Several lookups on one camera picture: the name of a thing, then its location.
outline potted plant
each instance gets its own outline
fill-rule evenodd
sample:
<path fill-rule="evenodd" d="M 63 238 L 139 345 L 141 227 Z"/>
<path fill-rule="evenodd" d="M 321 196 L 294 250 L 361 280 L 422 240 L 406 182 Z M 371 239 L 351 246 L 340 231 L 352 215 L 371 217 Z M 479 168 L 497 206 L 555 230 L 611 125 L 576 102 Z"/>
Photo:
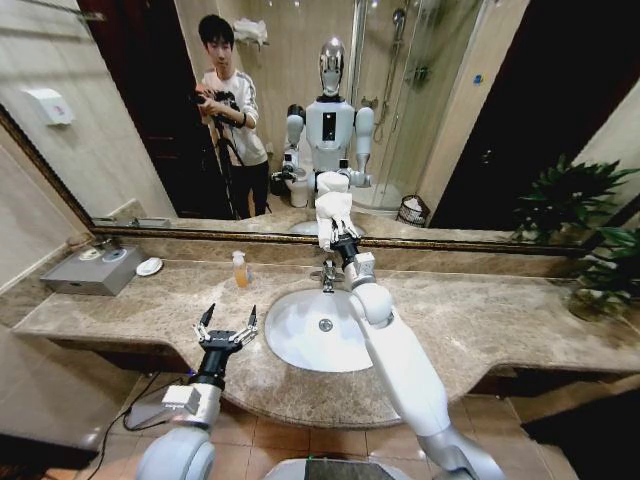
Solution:
<path fill-rule="evenodd" d="M 572 164 L 561 155 L 556 166 L 540 173 L 533 191 L 520 198 L 515 210 L 520 225 L 512 239 L 546 244 L 584 235 L 594 218 L 610 215 L 615 204 L 609 197 L 625 183 L 623 178 L 640 171 L 617 170 L 619 164 Z"/>
<path fill-rule="evenodd" d="M 585 257 L 588 267 L 569 298 L 571 313 L 588 321 L 623 316 L 640 289 L 640 228 L 603 227 L 604 243 Z"/>

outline sink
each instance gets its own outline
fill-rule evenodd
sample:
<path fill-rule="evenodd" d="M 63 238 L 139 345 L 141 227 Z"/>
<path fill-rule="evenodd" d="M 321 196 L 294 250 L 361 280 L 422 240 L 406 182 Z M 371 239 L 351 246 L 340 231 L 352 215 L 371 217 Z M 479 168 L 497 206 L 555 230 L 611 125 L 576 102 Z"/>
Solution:
<path fill-rule="evenodd" d="M 360 328 L 342 290 L 301 290 L 276 301 L 265 321 L 271 350 L 294 367 L 355 372 L 371 367 Z"/>
<path fill-rule="evenodd" d="M 365 234 L 365 231 L 360 228 L 358 225 L 354 225 L 356 227 L 356 232 L 358 235 L 362 236 Z M 297 233 L 298 235 L 311 235 L 314 237 L 318 236 L 318 222 L 310 221 L 310 222 L 300 222 L 296 223 L 293 227 L 289 229 L 288 233 Z"/>

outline mirror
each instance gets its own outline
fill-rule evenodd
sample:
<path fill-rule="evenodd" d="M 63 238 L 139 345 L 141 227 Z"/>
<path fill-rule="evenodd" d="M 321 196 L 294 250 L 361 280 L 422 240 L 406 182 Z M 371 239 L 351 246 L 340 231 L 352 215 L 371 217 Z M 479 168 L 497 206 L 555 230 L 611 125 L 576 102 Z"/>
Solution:
<path fill-rule="evenodd" d="M 272 174 L 337 36 L 339 94 L 373 110 L 371 184 L 349 190 L 366 236 L 575 245 L 637 211 L 633 7 L 521 3 L 6 0 L 0 96 L 96 226 L 311 234 L 307 125 L 296 181 Z M 216 20 L 205 49 L 208 15 L 233 46 Z"/>

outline towel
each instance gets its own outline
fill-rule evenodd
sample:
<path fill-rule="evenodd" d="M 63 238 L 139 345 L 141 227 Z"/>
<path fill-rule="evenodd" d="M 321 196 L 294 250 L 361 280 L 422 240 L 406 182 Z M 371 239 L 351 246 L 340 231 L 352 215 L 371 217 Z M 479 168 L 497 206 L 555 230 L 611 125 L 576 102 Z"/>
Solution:
<path fill-rule="evenodd" d="M 233 22 L 236 40 L 254 40 L 262 46 L 267 41 L 267 25 L 264 20 L 252 22 L 248 18 L 241 18 Z"/>
<path fill-rule="evenodd" d="M 326 252 L 340 235 L 348 233 L 353 238 L 359 235 L 351 221 L 351 194 L 347 193 L 349 179 L 336 172 L 325 172 L 317 178 L 316 220 L 318 221 L 318 244 Z"/>

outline mirror frame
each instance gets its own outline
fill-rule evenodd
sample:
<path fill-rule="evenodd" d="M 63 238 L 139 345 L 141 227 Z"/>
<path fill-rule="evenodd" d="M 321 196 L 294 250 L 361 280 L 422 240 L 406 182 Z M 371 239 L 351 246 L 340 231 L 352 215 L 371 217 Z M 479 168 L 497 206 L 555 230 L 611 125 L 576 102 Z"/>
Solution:
<path fill-rule="evenodd" d="M 49 165 L 38 148 L 27 134 L 20 128 L 4 105 L 0 105 L 0 123 L 13 140 L 31 160 L 38 171 L 51 184 L 53 189 L 69 206 L 73 213 L 93 235 L 116 235 L 133 237 L 177 238 L 191 240 L 262 242 L 298 245 L 317 245 L 317 238 L 311 235 L 243 233 L 220 230 L 195 230 L 174 228 L 133 228 L 133 227 L 98 227 L 91 216 L 67 188 L 58 174 Z M 606 226 L 623 225 L 640 210 L 640 194 L 616 213 Z M 457 240 L 403 240 L 394 238 L 363 238 L 360 245 L 376 248 L 404 248 L 412 250 L 445 250 L 458 252 L 512 253 L 524 255 L 549 255 L 578 258 L 593 250 L 602 238 L 598 233 L 591 235 L 581 245 L 536 245 L 510 242 L 468 242 Z"/>

